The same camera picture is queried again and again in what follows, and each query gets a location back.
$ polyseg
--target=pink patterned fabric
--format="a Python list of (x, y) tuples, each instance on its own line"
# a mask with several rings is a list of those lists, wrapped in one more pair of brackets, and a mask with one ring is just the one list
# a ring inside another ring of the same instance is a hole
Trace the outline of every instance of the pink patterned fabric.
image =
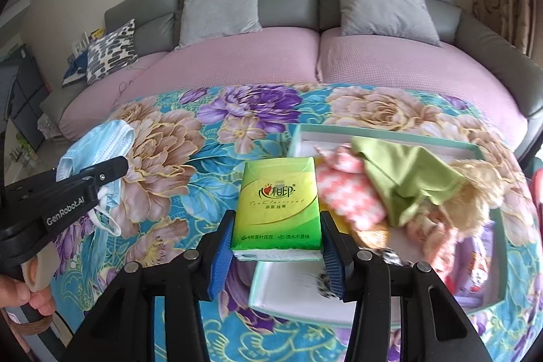
[(322, 34), (319, 75), (325, 83), (346, 82), (411, 88), (473, 103), (516, 149), (527, 121), (506, 87), (483, 65), (455, 46), (439, 48), (388, 36)]
[(117, 105), (124, 103), (120, 97), (131, 82), (166, 54), (168, 53), (158, 52), (140, 57), (132, 65), (115, 71), (84, 89), (62, 115), (59, 123), (62, 135), (68, 140), (78, 140), (94, 126), (102, 123)]
[(208, 40), (168, 54), (132, 82), (123, 101), (180, 88), (315, 83), (318, 54), (319, 34), (306, 28), (271, 27)]
[(338, 146), (335, 151), (316, 150), (324, 159), (315, 167), (321, 201), (343, 216), (355, 232), (383, 221), (387, 210), (364, 172), (362, 159), (349, 146)]

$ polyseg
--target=purple package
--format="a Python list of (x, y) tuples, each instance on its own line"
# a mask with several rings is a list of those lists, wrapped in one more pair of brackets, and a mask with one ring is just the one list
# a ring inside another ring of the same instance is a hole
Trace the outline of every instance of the purple package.
[(470, 236), (456, 246), (451, 278), (454, 297), (461, 307), (483, 305), (492, 260), (493, 228), (494, 222), (489, 221), (483, 226), (481, 236)]

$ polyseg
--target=leopard print pillow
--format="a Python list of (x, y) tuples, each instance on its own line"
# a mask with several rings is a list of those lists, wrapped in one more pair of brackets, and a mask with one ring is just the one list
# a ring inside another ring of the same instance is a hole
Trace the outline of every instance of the leopard print pillow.
[(89, 64), (87, 65), (87, 83), (89, 85), (136, 62), (135, 30), (136, 20), (132, 19), (118, 30), (89, 46)]

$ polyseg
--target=tissue pack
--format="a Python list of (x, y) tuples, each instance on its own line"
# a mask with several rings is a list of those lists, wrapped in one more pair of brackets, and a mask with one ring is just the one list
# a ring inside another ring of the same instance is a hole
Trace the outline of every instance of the tissue pack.
[(245, 163), (234, 255), (240, 261), (318, 261), (321, 245), (313, 158)]

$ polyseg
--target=blue gripper pad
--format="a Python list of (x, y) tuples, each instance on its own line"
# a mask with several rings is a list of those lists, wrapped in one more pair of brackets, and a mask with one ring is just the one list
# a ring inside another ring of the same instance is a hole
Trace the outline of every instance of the blue gripper pad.
[(326, 274), (330, 279), (332, 291), (339, 299), (343, 299), (345, 294), (345, 267), (339, 259), (339, 254), (330, 236), (330, 232), (325, 223), (321, 223), (322, 228), (322, 259), (326, 266)]
[(211, 281), (207, 288), (207, 292), (212, 300), (215, 299), (215, 297), (223, 289), (226, 281), (226, 275), (228, 274), (228, 269), (230, 269), (230, 263), (232, 262), (233, 257), (232, 250), (230, 250), (233, 228), (234, 220), (232, 218), (224, 229), (221, 244), (218, 247), (213, 262), (211, 263)]

